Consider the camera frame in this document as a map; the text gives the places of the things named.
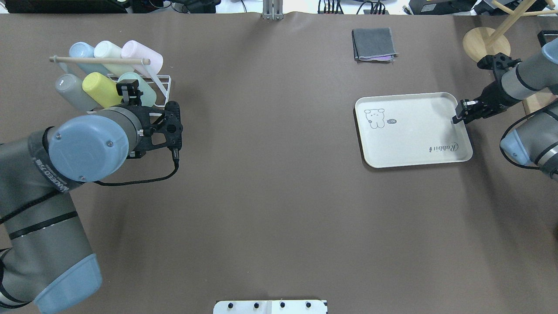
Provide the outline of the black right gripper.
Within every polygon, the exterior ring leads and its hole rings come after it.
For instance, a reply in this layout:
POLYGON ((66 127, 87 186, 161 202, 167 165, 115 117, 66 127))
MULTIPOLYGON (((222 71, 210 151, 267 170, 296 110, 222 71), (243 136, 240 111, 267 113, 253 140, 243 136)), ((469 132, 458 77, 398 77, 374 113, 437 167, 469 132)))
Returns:
POLYGON ((463 122, 465 125, 473 119, 486 119, 506 111, 510 107, 510 96, 504 91, 500 83, 490 83, 481 95, 472 101, 462 99, 455 107, 457 113, 452 117, 452 123, 463 122))

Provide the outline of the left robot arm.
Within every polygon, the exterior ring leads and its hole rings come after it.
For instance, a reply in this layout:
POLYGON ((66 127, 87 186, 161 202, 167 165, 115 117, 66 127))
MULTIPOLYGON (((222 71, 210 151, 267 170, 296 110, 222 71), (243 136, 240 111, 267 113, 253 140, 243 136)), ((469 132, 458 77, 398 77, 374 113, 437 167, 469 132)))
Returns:
POLYGON ((71 191, 103 185, 159 128, 134 80, 117 83, 115 106, 1 145, 1 312, 35 304, 57 314, 95 294, 103 277, 71 191))

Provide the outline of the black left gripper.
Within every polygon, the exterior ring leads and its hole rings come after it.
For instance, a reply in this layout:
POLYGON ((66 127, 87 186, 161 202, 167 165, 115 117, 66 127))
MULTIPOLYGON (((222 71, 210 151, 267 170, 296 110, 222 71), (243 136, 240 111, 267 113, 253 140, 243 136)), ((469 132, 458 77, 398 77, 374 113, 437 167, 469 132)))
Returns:
MULTIPOLYGON (((123 98, 122 103, 129 103, 130 94, 128 90, 130 85, 129 80, 122 80, 116 84, 117 93, 123 98)), ((127 105, 127 110, 130 111, 129 119, 132 121, 136 134, 133 151, 150 150, 145 147, 152 145, 151 137, 155 133, 155 127, 151 123, 150 116, 152 108, 141 106, 142 95, 142 91, 137 86, 131 86, 131 105, 127 105)))

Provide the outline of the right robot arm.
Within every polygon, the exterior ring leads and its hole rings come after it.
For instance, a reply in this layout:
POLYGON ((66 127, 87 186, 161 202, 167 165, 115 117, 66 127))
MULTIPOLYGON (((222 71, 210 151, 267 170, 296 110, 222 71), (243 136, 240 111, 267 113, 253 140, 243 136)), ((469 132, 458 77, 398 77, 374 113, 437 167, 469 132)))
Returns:
MULTIPOLYGON (((556 89, 557 61, 557 40, 547 42, 526 60, 512 59, 502 52, 483 56, 477 66, 491 70, 494 80, 472 101, 464 99, 459 102, 453 123, 467 124, 477 119, 488 119, 524 103, 544 89, 556 89)), ((501 137, 500 151, 512 165, 542 171, 555 181, 558 167, 557 129, 557 100, 554 99, 512 123, 501 137)))

